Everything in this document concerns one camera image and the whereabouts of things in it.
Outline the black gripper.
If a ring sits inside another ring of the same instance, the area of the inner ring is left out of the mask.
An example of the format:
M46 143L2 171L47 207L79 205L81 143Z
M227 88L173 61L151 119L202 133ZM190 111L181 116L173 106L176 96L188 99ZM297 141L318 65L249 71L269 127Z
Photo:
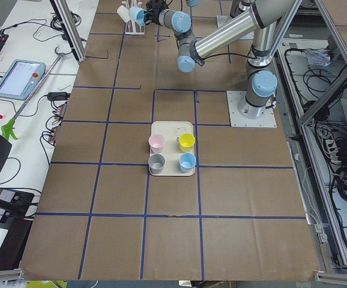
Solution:
M165 0L149 0L146 3L146 12L144 15L144 23L149 25L150 23L155 23L159 25L159 15L166 9Z

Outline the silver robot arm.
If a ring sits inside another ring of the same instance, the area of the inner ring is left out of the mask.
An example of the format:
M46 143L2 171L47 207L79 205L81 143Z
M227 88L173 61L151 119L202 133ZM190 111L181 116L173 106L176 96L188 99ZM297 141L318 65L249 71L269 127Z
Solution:
M262 115L268 101L260 77L266 73L284 32L277 21L290 15L293 1L233 1L224 25L209 35L195 36L199 22L177 10L169 1L148 1L143 19L173 32L152 52L142 67L150 90L162 89L176 104L183 90L199 88L198 116L204 123L224 124L228 108L222 104L222 89L245 89L247 97L236 108L244 118Z

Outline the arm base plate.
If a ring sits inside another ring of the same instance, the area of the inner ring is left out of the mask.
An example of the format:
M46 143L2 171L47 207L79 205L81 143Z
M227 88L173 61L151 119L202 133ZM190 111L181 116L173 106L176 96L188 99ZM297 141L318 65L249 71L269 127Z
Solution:
M225 24L228 23L228 21L230 21L230 16L224 16L224 15L218 15L216 16L216 22L217 22L217 28L221 28L223 26L225 26Z
M232 128L276 128L273 105L270 100L262 107L253 107L246 101L246 91L226 91Z

